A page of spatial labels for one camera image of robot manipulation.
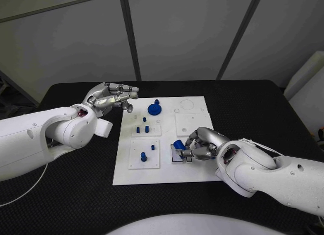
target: robotic hand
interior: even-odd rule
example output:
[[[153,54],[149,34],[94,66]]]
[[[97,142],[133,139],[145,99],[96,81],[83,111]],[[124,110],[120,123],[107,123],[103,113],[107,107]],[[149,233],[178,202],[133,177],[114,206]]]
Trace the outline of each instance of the robotic hand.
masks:
[[[185,150],[175,150],[182,157],[215,157],[215,176],[241,196],[261,191],[284,206],[324,217],[324,163],[284,156],[247,139],[230,141],[204,127],[191,133],[184,146]],[[255,146],[279,156],[271,158]]]
[[[0,120],[0,181],[11,179],[81,148],[94,135],[106,138],[112,123],[99,119],[137,99],[136,87],[100,83],[80,104]]]

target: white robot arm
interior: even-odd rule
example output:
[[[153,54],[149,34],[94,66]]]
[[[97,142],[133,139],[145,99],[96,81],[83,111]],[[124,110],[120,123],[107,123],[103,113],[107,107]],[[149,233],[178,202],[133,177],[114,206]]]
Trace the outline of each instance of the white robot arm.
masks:
[[[137,98],[137,91],[136,87],[100,83],[80,104],[0,120],[0,181],[81,148],[93,134],[106,138],[112,123],[99,117],[112,107],[130,113],[126,100]]]
[[[284,206],[324,217],[324,163],[283,156],[245,139],[230,141],[204,127],[192,132],[184,146],[185,150],[176,149],[181,156],[199,160],[215,157],[215,176],[241,196],[261,191]],[[255,146],[279,156],[271,158]]]

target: blue cylinder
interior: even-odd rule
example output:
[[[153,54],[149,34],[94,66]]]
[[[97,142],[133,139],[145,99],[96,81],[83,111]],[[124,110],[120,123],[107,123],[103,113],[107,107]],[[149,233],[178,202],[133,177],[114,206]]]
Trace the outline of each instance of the blue cylinder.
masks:
[[[140,161],[142,161],[142,162],[146,161],[146,156],[145,156],[145,153],[143,153],[143,152],[140,153]]]
[[[159,101],[155,100],[153,104],[149,104],[146,111],[150,115],[158,115],[160,112]]]
[[[185,147],[184,147],[181,140],[173,141],[173,149],[185,150]]]

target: metallic robot hand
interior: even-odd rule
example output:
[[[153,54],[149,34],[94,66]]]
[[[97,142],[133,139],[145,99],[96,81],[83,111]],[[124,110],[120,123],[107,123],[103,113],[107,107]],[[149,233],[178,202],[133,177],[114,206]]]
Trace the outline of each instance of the metallic robot hand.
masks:
[[[207,160],[214,157],[230,139],[222,136],[217,131],[205,127],[198,129],[189,134],[182,149],[175,149],[175,152],[182,157],[194,157],[198,160]],[[189,150],[189,145],[194,143],[195,148]]]
[[[133,106],[126,100],[137,99],[137,91],[137,87],[103,82],[89,90],[81,104],[91,107],[97,118],[112,110],[112,107],[120,107],[130,113]]]

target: black table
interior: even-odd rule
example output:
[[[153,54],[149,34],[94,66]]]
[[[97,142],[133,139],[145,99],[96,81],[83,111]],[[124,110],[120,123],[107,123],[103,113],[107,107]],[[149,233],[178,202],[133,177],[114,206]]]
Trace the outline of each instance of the black table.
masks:
[[[38,110],[70,106],[97,83],[51,86]],[[231,140],[247,138],[289,156],[324,162],[324,155],[270,81],[123,82],[139,97],[205,98],[212,127]],[[291,232],[316,216],[291,209],[264,193],[241,197],[222,182],[112,186],[122,110],[104,116],[113,123],[107,139],[89,144],[48,164],[32,191],[0,208],[0,234],[103,234],[150,216],[204,213],[228,216],[277,231]],[[0,182],[0,203],[31,187],[42,167]]]

